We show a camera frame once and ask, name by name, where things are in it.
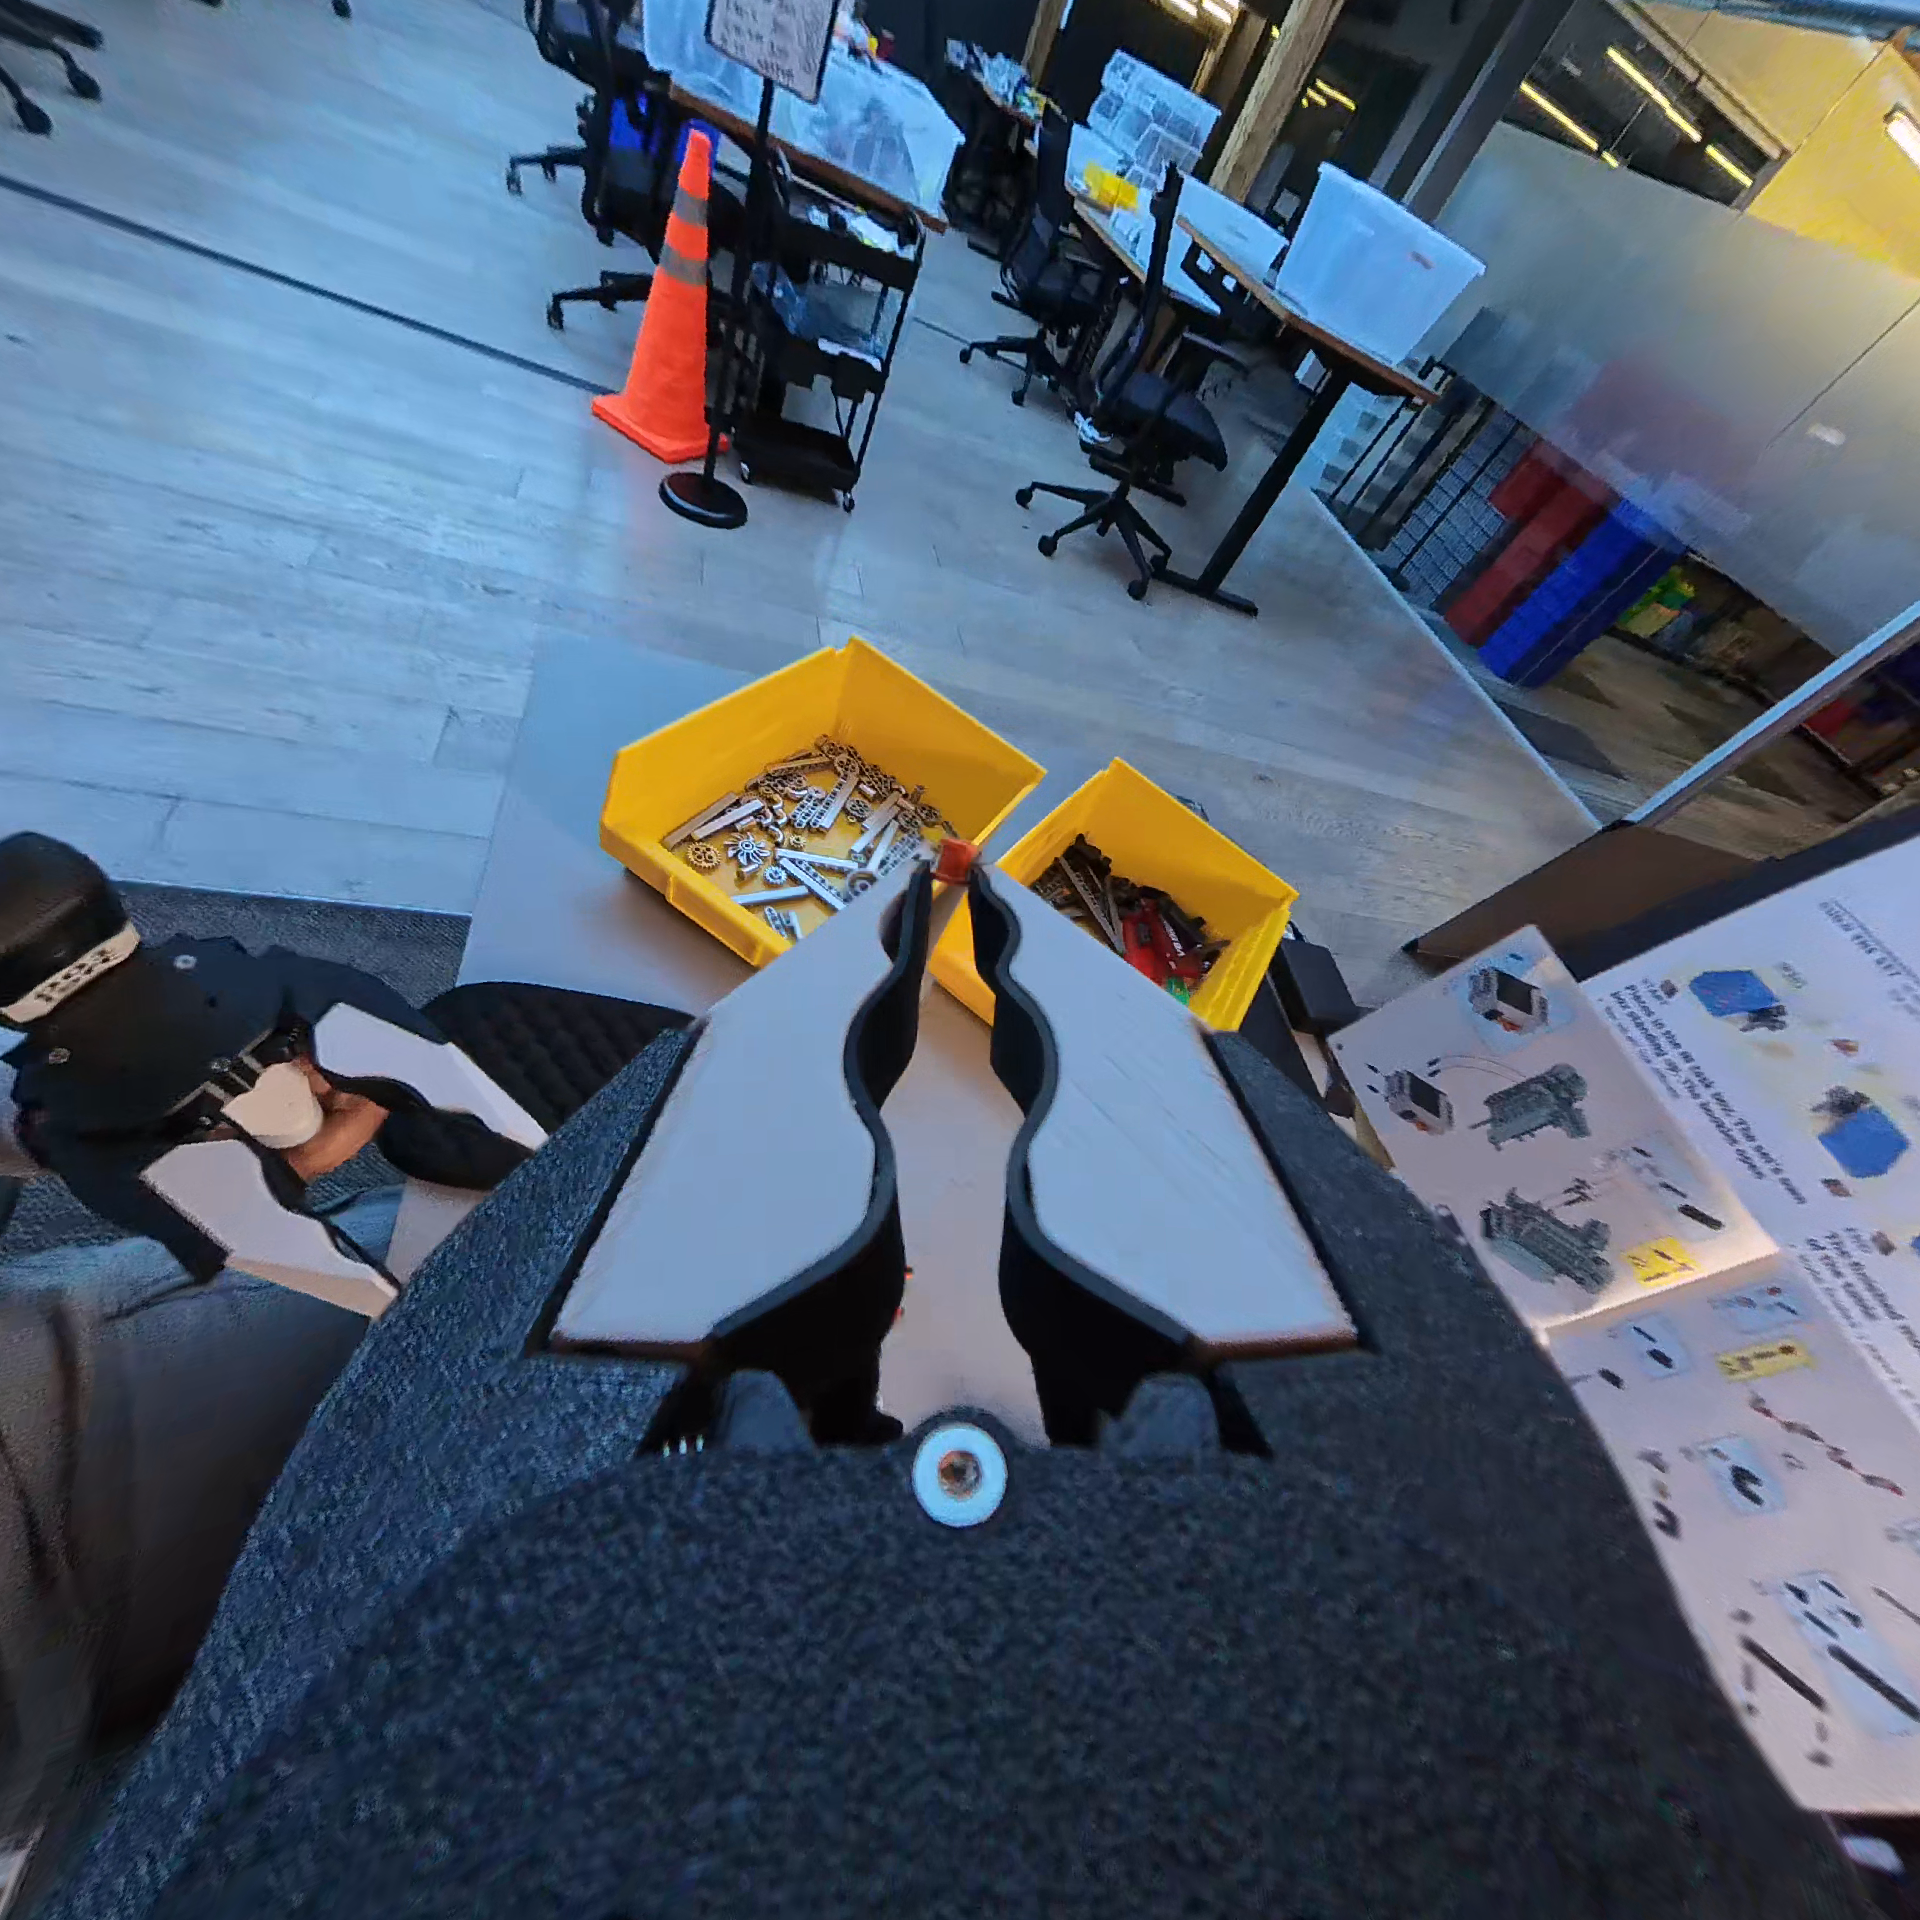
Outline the grey drawer cabinet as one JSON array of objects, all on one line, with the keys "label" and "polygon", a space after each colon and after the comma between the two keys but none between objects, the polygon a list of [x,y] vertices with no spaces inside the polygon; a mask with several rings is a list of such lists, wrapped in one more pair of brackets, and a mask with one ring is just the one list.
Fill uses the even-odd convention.
[{"label": "grey drawer cabinet", "polygon": [[1317,493],[1416,612],[1438,612],[1506,540],[1494,495],[1535,446],[1517,415],[1448,377],[1431,404],[1366,399]]}]

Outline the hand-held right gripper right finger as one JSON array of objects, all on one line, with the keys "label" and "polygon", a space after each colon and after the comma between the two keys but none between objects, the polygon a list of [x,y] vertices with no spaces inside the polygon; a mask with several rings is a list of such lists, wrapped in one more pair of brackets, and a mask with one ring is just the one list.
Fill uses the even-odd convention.
[{"label": "hand-held right gripper right finger", "polygon": [[1036,1255],[1199,1359],[1352,1345],[1214,1033],[1008,872],[975,870],[966,904]]}]

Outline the printed instruction booklet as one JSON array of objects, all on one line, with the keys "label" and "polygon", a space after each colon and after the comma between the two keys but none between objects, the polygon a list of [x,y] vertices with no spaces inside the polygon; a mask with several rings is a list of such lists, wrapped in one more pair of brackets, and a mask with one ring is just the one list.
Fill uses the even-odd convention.
[{"label": "printed instruction booklet", "polygon": [[1522,927],[1332,1061],[1583,1406],[1791,1796],[1918,1806],[1916,834],[1575,976]]}]

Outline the black utility cart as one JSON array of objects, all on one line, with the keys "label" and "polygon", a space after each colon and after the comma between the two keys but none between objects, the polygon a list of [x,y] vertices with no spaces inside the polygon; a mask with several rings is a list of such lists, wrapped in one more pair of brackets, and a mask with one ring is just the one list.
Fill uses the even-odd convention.
[{"label": "black utility cart", "polygon": [[927,236],[913,212],[844,198],[772,150],[736,240],[714,393],[738,472],[850,512]]}]

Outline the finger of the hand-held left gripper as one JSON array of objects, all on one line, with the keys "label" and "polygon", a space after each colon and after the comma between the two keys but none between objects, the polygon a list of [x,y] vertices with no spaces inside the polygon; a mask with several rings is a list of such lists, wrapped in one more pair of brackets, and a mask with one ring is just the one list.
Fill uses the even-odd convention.
[{"label": "finger of the hand-held left gripper", "polygon": [[380,1152],[407,1176],[489,1193],[545,1142],[545,1126],[447,1039],[335,1001],[310,1023],[313,1064],[389,1113]]},{"label": "finger of the hand-held left gripper", "polygon": [[138,1181],[224,1257],[224,1265],[326,1305],[381,1317],[400,1296],[383,1265],[326,1220],[286,1205],[250,1141],[180,1142]]}]

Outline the black office chair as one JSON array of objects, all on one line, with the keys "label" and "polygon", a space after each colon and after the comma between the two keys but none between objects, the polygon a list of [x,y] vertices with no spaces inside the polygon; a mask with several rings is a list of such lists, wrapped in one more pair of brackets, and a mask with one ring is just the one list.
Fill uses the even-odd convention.
[{"label": "black office chair", "polygon": [[[89,22],[46,5],[2,2],[2,44],[54,62],[68,90],[81,103],[95,104],[102,97],[101,81],[74,54],[74,47],[92,53],[102,47],[102,36]],[[2,64],[2,90],[22,134],[47,137],[54,130],[47,109],[30,96],[7,64]]]},{"label": "black office chair", "polygon": [[647,253],[647,265],[636,271],[600,271],[594,284],[550,295],[545,325],[564,328],[572,303],[599,303],[612,312],[644,302],[665,265],[673,262],[665,225],[680,176],[688,112],[676,103],[666,72],[641,50],[640,5],[528,2],[521,13],[540,56],[588,93],[577,108],[575,143],[511,154],[502,176],[508,191],[521,191],[528,166],[545,180],[575,169],[582,176],[580,212],[597,241],[608,248],[626,237]]},{"label": "black office chair", "polygon": [[1040,117],[1038,164],[1020,225],[999,258],[996,298],[1031,320],[1025,333],[962,342],[958,360],[1015,365],[1012,404],[1021,406],[1036,382],[1050,390],[1066,374],[1071,352],[1102,302],[1102,269],[1071,240],[1071,191],[1066,183],[1071,124],[1046,104]]},{"label": "black office chair", "polygon": [[1199,458],[1215,472],[1229,461],[1228,444],[1215,418],[1198,393],[1207,365],[1242,370],[1237,353],[1221,342],[1199,340],[1198,360],[1182,374],[1166,374],[1146,365],[1160,310],[1167,305],[1166,265],[1169,236],[1183,189],[1183,170],[1169,162],[1146,202],[1151,232],[1144,274],[1132,328],[1096,364],[1089,422],[1102,437],[1110,465],[1105,492],[1053,482],[1029,482],[1015,493],[1021,509],[1036,493],[1077,501],[1080,512],[1038,540],[1038,551],[1053,557],[1061,542],[1089,528],[1096,536],[1117,532],[1135,576],[1127,582],[1134,600],[1144,600],[1153,582],[1166,582],[1169,543],[1142,516],[1135,493],[1166,463]]}]

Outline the pile of brown brick parts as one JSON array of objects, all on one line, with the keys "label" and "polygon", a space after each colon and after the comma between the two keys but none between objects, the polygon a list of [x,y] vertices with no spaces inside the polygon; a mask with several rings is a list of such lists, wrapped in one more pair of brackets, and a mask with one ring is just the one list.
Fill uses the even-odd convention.
[{"label": "pile of brown brick parts", "polygon": [[820,733],[666,831],[662,850],[791,946],[892,870],[935,862],[952,838],[922,783]]}]

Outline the grey desk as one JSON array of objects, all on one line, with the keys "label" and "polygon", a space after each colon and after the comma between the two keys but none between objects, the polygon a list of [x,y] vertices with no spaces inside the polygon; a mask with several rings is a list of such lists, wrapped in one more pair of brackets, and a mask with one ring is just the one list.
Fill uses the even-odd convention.
[{"label": "grey desk", "polygon": [[[518,725],[462,982],[521,980],[609,996],[618,1013],[654,1001],[695,1017],[745,977],[743,962],[600,852],[594,823],[612,754],[631,735],[743,686],[714,668],[612,642],[554,642],[534,668]],[[1038,1446],[1040,1406],[1000,1324],[992,1273],[1016,1118],[992,1079],[985,1026],[941,990],[927,990],[887,1124],[916,1278],[906,1324],[880,1364],[880,1399],[910,1432],[968,1421]],[[1373,1389],[1360,1408],[1381,1412],[1388,1442],[1412,1461],[1476,1446],[1533,1464],[1569,1446],[1588,1428],[1492,1284],[1470,1280],[1464,1255],[1433,1228],[1420,1252],[1423,1269],[1410,1255],[1385,1262],[1390,1280],[1412,1281],[1420,1336],[1405,1383]]]}]

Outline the pile of dark brick parts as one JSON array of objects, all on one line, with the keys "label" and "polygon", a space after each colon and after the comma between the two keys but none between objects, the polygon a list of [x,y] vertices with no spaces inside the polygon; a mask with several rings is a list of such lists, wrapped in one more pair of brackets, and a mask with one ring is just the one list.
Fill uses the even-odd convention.
[{"label": "pile of dark brick parts", "polygon": [[1183,1006],[1193,1006],[1228,949],[1201,917],[1160,886],[1117,872],[1082,834],[1044,866],[1036,892]]}]

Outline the red plastic bin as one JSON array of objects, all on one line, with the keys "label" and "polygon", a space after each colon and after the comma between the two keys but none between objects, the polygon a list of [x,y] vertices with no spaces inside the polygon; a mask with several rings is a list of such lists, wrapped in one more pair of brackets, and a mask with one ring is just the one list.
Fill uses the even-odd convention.
[{"label": "red plastic bin", "polygon": [[1442,602],[1446,628],[1470,647],[1487,642],[1616,502],[1616,492],[1558,446],[1533,441],[1489,493],[1500,526],[1448,589]]}]

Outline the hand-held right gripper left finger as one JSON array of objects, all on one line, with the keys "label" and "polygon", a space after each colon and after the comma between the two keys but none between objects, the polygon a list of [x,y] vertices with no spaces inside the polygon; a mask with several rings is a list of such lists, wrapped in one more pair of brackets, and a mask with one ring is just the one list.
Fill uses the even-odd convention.
[{"label": "hand-held right gripper left finger", "polygon": [[853,1240],[880,1175],[856,1020],[920,1007],[930,880],[877,881],[695,1026],[550,1327],[564,1350],[688,1357]]}]

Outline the blue plastic bin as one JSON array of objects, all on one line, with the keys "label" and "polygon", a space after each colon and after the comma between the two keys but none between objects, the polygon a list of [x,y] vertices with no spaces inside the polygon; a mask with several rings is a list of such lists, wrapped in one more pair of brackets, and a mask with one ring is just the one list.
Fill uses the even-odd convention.
[{"label": "blue plastic bin", "polygon": [[1686,543],[1629,501],[1616,502],[1480,644],[1502,682],[1550,682],[1686,553]]}]

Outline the yellow plastic bin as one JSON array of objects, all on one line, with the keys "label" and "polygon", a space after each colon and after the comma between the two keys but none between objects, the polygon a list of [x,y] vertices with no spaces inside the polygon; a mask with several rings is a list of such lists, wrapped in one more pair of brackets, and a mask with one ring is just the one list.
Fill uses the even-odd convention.
[{"label": "yellow plastic bin", "polygon": [[850,740],[906,783],[922,783],[954,836],[981,847],[1044,775],[1029,752],[850,638],[618,748],[597,826],[600,850],[749,966],[772,962],[791,946],[758,930],[713,881],[679,870],[662,838],[820,733]]},{"label": "yellow plastic bin", "polygon": [[[1078,834],[1102,847],[1117,872],[1157,884],[1228,938],[1185,1009],[1217,1033],[1241,1030],[1289,930],[1298,888],[1125,759],[1071,791],[992,870],[1041,900],[1036,880]],[[1127,966],[1113,949],[1041,903],[1062,927],[1078,927],[1080,943],[1104,953],[1110,968]]]}]

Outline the background desk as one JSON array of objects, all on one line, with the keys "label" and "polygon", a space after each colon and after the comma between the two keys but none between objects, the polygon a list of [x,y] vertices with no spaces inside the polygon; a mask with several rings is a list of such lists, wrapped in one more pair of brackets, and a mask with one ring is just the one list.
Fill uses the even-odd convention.
[{"label": "background desk", "polygon": [[[1279,502],[1281,492],[1343,393],[1362,390],[1375,397],[1393,396],[1428,404],[1436,390],[1410,372],[1398,353],[1377,352],[1362,340],[1352,322],[1332,318],[1328,303],[1304,303],[1279,287],[1266,287],[1224,245],[1196,228],[1180,212],[1176,170],[1167,173],[1160,191],[1151,198],[1151,209],[1153,232],[1144,266],[1138,274],[1135,328],[1117,342],[1116,352],[1095,372],[1089,421],[1105,439],[1117,441],[1116,448],[1105,448],[1110,482],[1105,489],[1029,482],[1015,493],[1015,501],[1029,508],[1032,495],[1046,493],[1078,502],[1078,513],[1040,536],[1038,549],[1044,557],[1050,557],[1062,540],[1086,528],[1100,536],[1117,532],[1135,568],[1127,582],[1132,599],[1142,600],[1151,586],[1164,585],[1215,607],[1254,617],[1257,600],[1231,592],[1228,576],[1253,542],[1254,530]],[[1229,528],[1215,540],[1199,570],[1180,570],[1169,565],[1167,540],[1158,535],[1135,502],[1135,493],[1144,489],[1164,461],[1201,458],[1214,471],[1223,471],[1228,463],[1224,439],[1198,396],[1198,367],[1189,367],[1185,378],[1144,367],[1146,330],[1166,303],[1169,231],[1185,232],[1237,285],[1242,285],[1263,303],[1263,310],[1281,330],[1302,335],[1312,353],[1325,365],[1320,385],[1306,396],[1298,422],[1242,498]]]},{"label": "background desk", "polygon": [[[709,12],[695,2],[640,5],[640,50],[665,72],[679,104],[746,149],[761,74],[709,44]],[[792,170],[834,185],[847,198],[904,207],[944,225],[944,191],[962,130],[926,81],[856,50],[840,20],[832,24],[815,97],[777,87],[767,132]]]}]

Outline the white storage tub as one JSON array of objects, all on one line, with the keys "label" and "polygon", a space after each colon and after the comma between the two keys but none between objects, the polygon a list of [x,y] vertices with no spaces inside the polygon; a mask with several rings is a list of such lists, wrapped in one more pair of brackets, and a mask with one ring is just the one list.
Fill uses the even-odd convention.
[{"label": "white storage tub", "polygon": [[1476,253],[1320,159],[1274,290],[1306,322],[1398,365],[1484,274]]}]

